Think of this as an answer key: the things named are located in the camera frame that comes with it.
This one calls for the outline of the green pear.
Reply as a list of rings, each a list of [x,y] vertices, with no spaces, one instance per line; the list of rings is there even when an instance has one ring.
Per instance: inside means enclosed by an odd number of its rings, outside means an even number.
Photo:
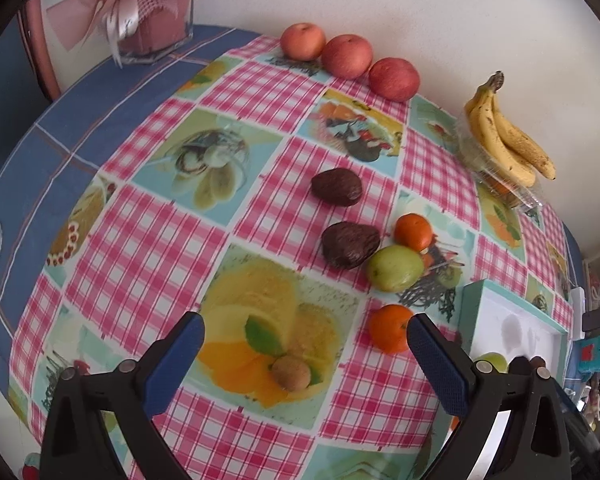
[[[506,374],[508,372],[508,362],[506,357],[498,352],[486,352],[478,356],[476,361],[486,361],[490,363],[499,373]]]
[[[413,249],[390,245],[375,252],[366,262],[367,281],[381,292],[403,292],[425,272],[422,257]]]

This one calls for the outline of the orange mandarin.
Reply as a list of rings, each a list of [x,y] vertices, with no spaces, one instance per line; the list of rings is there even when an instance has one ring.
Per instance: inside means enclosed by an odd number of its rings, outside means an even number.
[[[429,221],[420,214],[402,214],[394,225],[393,239],[414,252],[423,252],[431,245],[434,232]]]
[[[370,342],[385,354],[407,352],[406,329],[413,312],[402,304],[386,304],[373,311],[367,322]]]

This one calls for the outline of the dark avocado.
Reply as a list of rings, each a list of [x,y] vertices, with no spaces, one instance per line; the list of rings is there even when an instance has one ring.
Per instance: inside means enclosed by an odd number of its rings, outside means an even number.
[[[355,172],[338,167],[316,174],[311,179],[311,192],[325,203],[351,207],[361,200],[363,187]]]
[[[374,226],[343,221],[332,224],[321,235],[326,262],[337,269],[350,270],[365,262],[380,245],[380,232]]]
[[[546,362],[540,356],[528,359],[526,356],[516,356],[509,364],[507,371],[515,375],[531,375],[540,367],[546,367]]]

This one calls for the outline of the teal toy box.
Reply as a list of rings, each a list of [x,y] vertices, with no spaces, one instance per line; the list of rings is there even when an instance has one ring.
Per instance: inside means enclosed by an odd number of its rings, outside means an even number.
[[[582,382],[600,373],[600,336],[576,340],[573,343],[573,355]]]

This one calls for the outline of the white tray teal rim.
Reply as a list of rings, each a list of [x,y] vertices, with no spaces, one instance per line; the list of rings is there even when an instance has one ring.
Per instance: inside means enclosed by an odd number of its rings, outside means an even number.
[[[490,352],[507,361],[540,356],[556,382],[565,381],[569,330],[499,284],[482,280],[463,288],[458,328],[471,359]]]

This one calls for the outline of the black power adapter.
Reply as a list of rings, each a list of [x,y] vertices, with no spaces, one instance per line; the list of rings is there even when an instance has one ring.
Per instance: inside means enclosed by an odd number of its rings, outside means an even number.
[[[586,311],[582,314],[582,330],[593,333],[600,330],[600,308]]]

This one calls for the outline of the green pear on table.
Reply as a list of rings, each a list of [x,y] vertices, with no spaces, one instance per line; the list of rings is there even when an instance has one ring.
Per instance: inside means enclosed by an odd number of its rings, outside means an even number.
[[[375,252],[366,262],[367,281],[381,292],[403,292],[425,272],[422,257],[413,249],[390,245]]]

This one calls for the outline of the blue plaid tablecloth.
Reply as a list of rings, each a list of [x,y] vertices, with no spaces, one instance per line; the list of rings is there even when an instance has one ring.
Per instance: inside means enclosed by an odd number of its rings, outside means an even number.
[[[0,172],[0,391],[12,340],[46,252],[97,170],[163,101],[224,52],[257,38],[198,25],[192,40],[151,65],[107,58],[33,123]]]

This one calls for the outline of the yellow banana bunch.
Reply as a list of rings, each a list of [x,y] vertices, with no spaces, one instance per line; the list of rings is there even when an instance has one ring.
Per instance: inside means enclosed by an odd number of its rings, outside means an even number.
[[[536,175],[555,180],[554,162],[539,144],[515,126],[498,104],[498,90],[503,87],[504,73],[497,70],[479,84],[474,95],[464,105],[469,131],[496,162],[498,173],[531,188]]]

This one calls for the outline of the pink checkered fruit tablecloth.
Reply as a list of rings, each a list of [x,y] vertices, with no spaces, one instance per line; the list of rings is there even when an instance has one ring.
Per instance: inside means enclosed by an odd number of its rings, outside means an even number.
[[[454,120],[284,60],[257,36],[204,64],[97,170],[46,252],[9,357],[6,398],[36,438],[61,371],[140,356],[188,310],[201,355],[157,425],[195,479],[415,479],[446,416],[410,352],[370,343],[390,304],[321,235],[350,221],[393,239],[420,214],[434,239],[399,304],[459,336],[463,288],[490,280],[570,329],[556,214],[511,210],[452,148]],[[311,192],[362,181],[351,207]]]

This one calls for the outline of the right red apple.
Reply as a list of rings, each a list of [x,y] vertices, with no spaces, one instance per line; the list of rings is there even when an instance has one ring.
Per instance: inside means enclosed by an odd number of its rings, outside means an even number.
[[[381,58],[368,72],[370,90],[393,102],[406,102],[418,91],[419,72],[404,58]]]

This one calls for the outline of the red apple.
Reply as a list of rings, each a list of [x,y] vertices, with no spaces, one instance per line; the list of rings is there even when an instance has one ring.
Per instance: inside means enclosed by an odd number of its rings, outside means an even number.
[[[321,62],[324,70],[342,79],[356,79],[364,75],[372,65],[373,47],[365,38],[345,34],[331,40],[323,49]]]
[[[315,61],[321,55],[326,36],[320,26],[313,23],[296,23],[284,30],[279,42],[287,58],[309,62]]]
[[[381,58],[368,72],[370,90],[393,102],[406,102],[418,91],[419,72],[404,58]]]

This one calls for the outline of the pink chair back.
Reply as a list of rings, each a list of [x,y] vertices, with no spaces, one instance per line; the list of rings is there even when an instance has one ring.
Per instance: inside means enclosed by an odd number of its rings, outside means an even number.
[[[60,87],[44,32],[42,0],[27,0],[16,14],[20,37],[38,86],[46,99],[57,100]]]

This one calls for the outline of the middle red apple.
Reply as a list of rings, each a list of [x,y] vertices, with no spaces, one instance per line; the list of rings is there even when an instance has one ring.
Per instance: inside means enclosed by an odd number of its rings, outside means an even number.
[[[364,75],[372,65],[373,47],[365,38],[345,34],[331,40],[323,49],[321,62],[324,70],[342,79],[356,79]]]

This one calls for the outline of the left red apple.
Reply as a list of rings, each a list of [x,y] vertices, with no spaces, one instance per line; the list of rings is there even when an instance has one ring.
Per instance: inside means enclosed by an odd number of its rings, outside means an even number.
[[[309,62],[315,61],[321,55],[326,36],[320,26],[313,23],[296,23],[284,30],[279,42],[287,58]]]

